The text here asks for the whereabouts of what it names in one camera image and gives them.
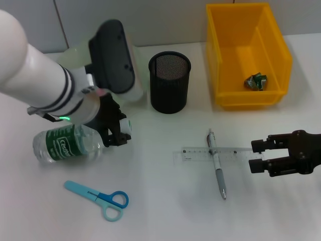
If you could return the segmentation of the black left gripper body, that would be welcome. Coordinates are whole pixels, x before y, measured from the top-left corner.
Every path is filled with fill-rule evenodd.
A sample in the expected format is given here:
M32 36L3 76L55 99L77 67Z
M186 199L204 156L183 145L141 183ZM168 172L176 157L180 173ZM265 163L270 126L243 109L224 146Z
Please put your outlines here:
M120 122L115 118L116 110L120 105L113 99L111 94L100 97L100 108L96 116L86 125L98 132L104 132L106 128L120 127Z

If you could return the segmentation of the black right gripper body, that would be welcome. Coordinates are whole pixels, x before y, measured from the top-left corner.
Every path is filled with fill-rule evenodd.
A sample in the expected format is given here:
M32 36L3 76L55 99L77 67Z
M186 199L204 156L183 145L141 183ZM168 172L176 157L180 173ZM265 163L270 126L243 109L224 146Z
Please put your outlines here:
M287 148L297 173L311 174L315 167L321 165L321 134L294 131L290 135Z

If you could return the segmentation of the clear green-label water bottle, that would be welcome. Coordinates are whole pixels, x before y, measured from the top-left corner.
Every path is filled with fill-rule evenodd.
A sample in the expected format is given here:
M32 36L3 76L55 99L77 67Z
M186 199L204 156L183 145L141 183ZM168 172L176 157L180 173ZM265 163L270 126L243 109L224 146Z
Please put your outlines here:
M43 164L72 160L93 160L104 144L98 131L84 125L68 125L42 131L33 138L33 151Z

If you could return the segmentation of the blue teal scissors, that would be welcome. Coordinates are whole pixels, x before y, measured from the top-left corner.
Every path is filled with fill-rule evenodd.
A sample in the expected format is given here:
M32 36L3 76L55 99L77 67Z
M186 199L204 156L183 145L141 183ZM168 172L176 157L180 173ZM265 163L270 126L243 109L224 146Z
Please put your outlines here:
M123 216L123 209L125 209L129 204L129 197L123 191L115 191L111 194L105 194L70 180L64 183L64 188L99 205L102 208L104 218L110 222L115 222L121 219ZM125 203L121 204L114 201L115 196L122 196ZM107 215L107 209L109 208L117 211L118 216L109 217Z

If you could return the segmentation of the green plastic wrapper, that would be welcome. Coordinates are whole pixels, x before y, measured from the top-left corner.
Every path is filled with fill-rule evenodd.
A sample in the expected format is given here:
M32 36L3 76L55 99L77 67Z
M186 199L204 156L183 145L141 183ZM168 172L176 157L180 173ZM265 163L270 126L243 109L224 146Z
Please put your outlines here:
M260 72L251 75L244 81L244 86L253 91L263 91L267 83L267 76Z

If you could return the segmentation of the grey white ballpoint pen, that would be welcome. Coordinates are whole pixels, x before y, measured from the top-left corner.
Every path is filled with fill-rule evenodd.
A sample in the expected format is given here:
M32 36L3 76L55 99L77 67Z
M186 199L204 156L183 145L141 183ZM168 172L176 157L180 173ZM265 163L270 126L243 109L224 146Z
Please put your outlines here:
M221 168L219 154L216 149L217 145L216 145L215 135L214 135L214 132L212 131L212 129L209 129L209 132L207 135L207 143L208 143L208 147L209 147L209 152L210 152L212 159L213 159L219 191L220 191L222 198L224 200L226 200L226 197L227 197L226 184L225 184L223 170Z

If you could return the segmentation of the black mesh pen holder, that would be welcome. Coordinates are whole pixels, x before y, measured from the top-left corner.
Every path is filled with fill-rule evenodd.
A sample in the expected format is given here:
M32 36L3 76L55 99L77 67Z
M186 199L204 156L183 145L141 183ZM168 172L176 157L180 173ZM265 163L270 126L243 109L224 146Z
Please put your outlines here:
M187 103L190 60L182 53L163 51L148 64L150 103L160 113L173 114Z

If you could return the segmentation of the translucent green fruit plate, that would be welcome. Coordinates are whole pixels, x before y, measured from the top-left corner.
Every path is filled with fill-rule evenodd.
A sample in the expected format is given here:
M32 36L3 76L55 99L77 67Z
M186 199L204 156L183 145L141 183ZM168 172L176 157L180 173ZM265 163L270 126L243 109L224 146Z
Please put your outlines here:
M141 55L136 46L129 44L129 50L134 64L135 76L137 77L136 82L140 81L143 91L147 92L149 89L147 59ZM59 56L57 62L67 69L76 69L88 65L91 63L89 47L83 42L74 48L69 48Z

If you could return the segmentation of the clear plastic ruler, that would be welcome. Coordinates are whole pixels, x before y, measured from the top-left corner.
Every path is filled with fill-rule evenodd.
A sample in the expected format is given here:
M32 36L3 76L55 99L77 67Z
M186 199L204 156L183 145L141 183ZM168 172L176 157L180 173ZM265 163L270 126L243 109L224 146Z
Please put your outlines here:
M205 147L182 147L180 151L173 152L173 161L175 164L181 162L211 162L219 159L221 164L227 163L247 163L249 160L265 160L263 154L254 153L251 148L222 148L213 149Z

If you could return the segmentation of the yellow plastic bin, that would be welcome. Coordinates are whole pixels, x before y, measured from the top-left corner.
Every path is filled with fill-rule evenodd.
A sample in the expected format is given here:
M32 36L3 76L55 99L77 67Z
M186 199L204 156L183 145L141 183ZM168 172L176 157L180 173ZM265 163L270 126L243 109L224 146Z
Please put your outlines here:
M206 54L215 103L224 109L275 105L287 95L292 55L268 3L207 4ZM260 72L263 91L244 81Z

